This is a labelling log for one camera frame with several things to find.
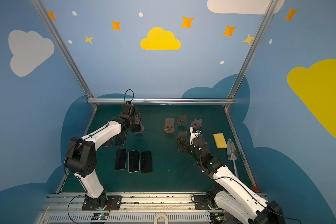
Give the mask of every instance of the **green mat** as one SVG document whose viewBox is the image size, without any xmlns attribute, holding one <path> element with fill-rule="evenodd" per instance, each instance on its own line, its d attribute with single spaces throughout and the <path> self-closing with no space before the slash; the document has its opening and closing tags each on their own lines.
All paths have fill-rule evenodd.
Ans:
<svg viewBox="0 0 336 224">
<path fill-rule="evenodd" d="M 206 192 L 217 183 L 208 179 L 199 168 L 189 162 L 190 155 L 177 150 L 176 136 L 179 130 L 189 132 L 190 123 L 195 119 L 203 119 L 202 134 L 206 139 L 211 154 L 228 166 L 233 172 L 233 163 L 228 160 L 226 149 L 217 149 L 214 133 L 223 133 L 226 140 L 236 142 L 230 129 L 222 106 L 186 106 L 186 105 L 138 105 L 141 122 L 145 127 L 142 134 L 127 133 L 123 146 L 101 147 L 97 150 L 96 173 L 107 192 Z M 122 105 L 100 105 L 92 121 L 88 133 L 106 124 L 117 116 Z M 178 116 L 187 115 L 187 125 L 178 125 Z M 167 134 L 163 131 L 166 118 L 175 119 L 175 132 Z M 142 174 L 128 172 L 128 158 L 125 170 L 115 171 L 115 154 L 119 148 L 152 151 L 153 172 Z M 239 177 L 250 189 L 251 181 L 245 170 L 242 159 L 237 161 Z M 83 191 L 77 179 L 67 179 L 62 191 Z"/>
</svg>

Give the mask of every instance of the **blue wall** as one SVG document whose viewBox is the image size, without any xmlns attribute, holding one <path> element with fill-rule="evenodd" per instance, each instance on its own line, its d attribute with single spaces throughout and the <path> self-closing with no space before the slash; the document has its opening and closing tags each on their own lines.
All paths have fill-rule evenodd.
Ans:
<svg viewBox="0 0 336 224">
<path fill-rule="evenodd" d="M 48 59 L 17 76 L 10 67 L 13 30 L 53 40 L 30 0 L 0 0 L 0 223 L 12 223 L 3 218 L 7 209 L 15 223 L 32 223 L 63 177 L 61 141 L 67 147 L 83 134 L 93 108 L 55 44 Z"/>
<path fill-rule="evenodd" d="M 289 21 L 291 7 L 297 13 Z M 287 76 L 331 58 L 336 0 L 286 0 L 229 107 L 259 190 L 302 223 L 336 223 L 336 138 L 290 88 Z M 321 89 L 315 100 L 326 94 L 333 93 Z M 322 107 L 330 106 L 324 100 Z"/>
<path fill-rule="evenodd" d="M 44 3 L 54 12 L 54 23 L 96 97 L 124 94 L 130 88 L 138 98 L 181 98 L 194 87 L 213 88 L 239 72 L 249 49 L 243 41 L 248 34 L 255 35 L 262 19 L 262 15 L 214 13 L 207 0 Z M 194 18 L 190 29 L 181 28 L 183 16 Z M 121 30 L 113 30 L 111 20 L 120 22 Z M 223 36 L 227 25 L 237 27 L 232 36 Z M 153 27 L 171 31 L 181 47 L 174 51 L 141 48 L 141 40 Z M 85 42 L 85 36 L 92 37 L 92 44 Z M 225 92 L 209 92 L 226 98 Z"/>
</svg>

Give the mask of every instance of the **yellow star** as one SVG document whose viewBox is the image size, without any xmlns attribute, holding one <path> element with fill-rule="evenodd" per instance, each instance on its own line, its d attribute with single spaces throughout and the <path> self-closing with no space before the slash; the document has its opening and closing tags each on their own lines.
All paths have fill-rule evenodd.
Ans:
<svg viewBox="0 0 336 224">
<path fill-rule="evenodd" d="M 229 36 L 232 36 L 233 35 L 233 31 L 236 27 L 230 27 L 230 26 L 226 26 L 226 31 L 225 33 L 223 34 L 223 36 L 226 36 L 226 35 L 229 35 Z"/>
<path fill-rule="evenodd" d="M 191 25 L 193 19 L 194 18 L 187 19 L 183 16 L 183 24 L 182 24 L 181 28 L 188 27 L 190 29 L 190 25 Z"/>
<path fill-rule="evenodd" d="M 255 37 L 251 37 L 250 34 L 248 34 L 248 38 L 247 38 L 246 40 L 244 40 L 243 43 L 244 43 L 244 42 L 248 42 L 249 45 L 250 45 L 251 40 L 254 39 L 254 38 L 255 38 Z"/>
<path fill-rule="evenodd" d="M 292 7 L 290 9 L 290 12 L 285 16 L 285 19 L 289 19 L 291 21 L 292 17 L 297 13 L 297 11 L 293 10 Z"/>
<path fill-rule="evenodd" d="M 112 30 L 114 30 L 114 29 L 121 30 L 121 28 L 120 28 L 120 23 L 121 22 L 113 22 L 112 20 L 111 20 L 111 22 L 113 24 Z"/>
<path fill-rule="evenodd" d="M 49 16 L 51 17 L 51 19 L 56 20 L 56 18 L 54 17 L 54 11 L 49 12 Z"/>
<path fill-rule="evenodd" d="M 91 39 L 92 39 L 93 37 L 88 38 L 88 37 L 86 37 L 86 35 L 85 35 L 85 38 L 86 38 L 85 42 L 90 42 L 90 43 L 92 44 Z"/>
</svg>

